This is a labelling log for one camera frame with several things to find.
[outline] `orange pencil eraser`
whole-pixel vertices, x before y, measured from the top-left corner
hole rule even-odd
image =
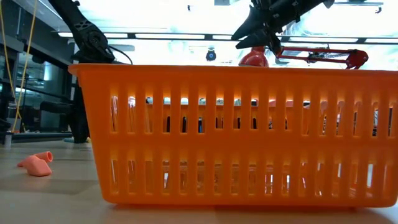
[[[26,162],[24,168],[29,175],[43,177],[52,174],[49,165],[43,159],[34,159]]]
[[[50,151],[34,154],[34,156],[43,159],[45,162],[52,162],[52,153]]]
[[[30,163],[31,161],[39,159],[37,156],[28,156],[23,161],[20,161],[17,166],[23,167],[26,163]]]

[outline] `floor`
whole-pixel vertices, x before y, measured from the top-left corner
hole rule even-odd
[[[16,164],[51,151],[53,174],[31,177]],[[0,223],[398,223],[398,205],[358,210],[118,206],[101,197],[90,144],[0,146]]]

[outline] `yellow cable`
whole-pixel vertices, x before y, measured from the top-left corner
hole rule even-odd
[[[25,60],[24,72],[22,73],[21,90],[19,92],[19,97],[18,97],[17,111],[19,111],[19,105],[21,103],[21,96],[22,96],[22,89],[24,87],[25,74],[26,74],[26,68],[27,68],[27,61],[29,59],[28,55],[29,55],[29,52],[30,52],[30,45],[32,43],[33,28],[35,26],[36,10],[37,10],[37,0],[35,0],[35,6],[34,6],[34,10],[33,10],[32,25],[30,27],[29,42],[27,44],[27,51],[26,51],[27,57],[26,57],[26,60]],[[17,118],[18,118],[18,113],[15,115],[14,125],[12,127],[12,132],[15,131],[15,127],[17,126]]]
[[[16,104],[17,101],[16,101],[16,97],[15,97],[14,85],[12,84],[10,64],[8,62],[7,43],[6,43],[6,35],[5,35],[5,30],[4,30],[4,20],[2,18],[2,4],[1,4],[1,2],[0,2],[0,20],[1,20],[1,30],[2,30],[1,34],[2,34],[2,39],[3,39],[3,42],[4,42],[4,44],[3,44],[3,46],[4,46],[4,54],[6,56],[6,65],[7,65],[8,79],[10,80],[12,97],[14,98],[14,102]],[[21,117],[21,114],[19,113],[19,111],[17,111],[17,115],[18,115],[19,119],[21,119],[21,122],[22,122],[22,117]]]

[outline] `ceiling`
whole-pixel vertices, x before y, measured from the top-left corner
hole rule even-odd
[[[14,0],[32,12],[34,0]],[[228,6],[215,5],[215,0],[80,0],[83,15],[103,32],[174,32],[192,34],[232,34],[246,19],[250,0],[229,0]],[[339,3],[327,9],[319,5],[292,24],[284,35],[322,35],[330,37],[398,37],[396,0],[368,0],[378,6],[350,6]],[[69,32],[47,0],[39,0],[37,17],[59,32]],[[237,65],[249,50],[236,50],[235,42],[185,40],[110,40],[110,44],[133,45],[125,51],[135,64],[177,65]],[[307,44],[307,47],[325,47]],[[217,59],[207,62],[209,47],[215,49]],[[398,69],[398,45],[330,45],[332,49],[359,49],[369,54],[364,68]],[[117,59],[128,63],[123,55]],[[273,55],[267,54],[271,66],[307,67],[305,62],[290,61],[278,65]],[[330,63],[311,64],[311,67],[340,68]]]

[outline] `orange basket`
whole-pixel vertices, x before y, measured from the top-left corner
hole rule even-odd
[[[72,65],[112,203],[388,207],[398,72]]]

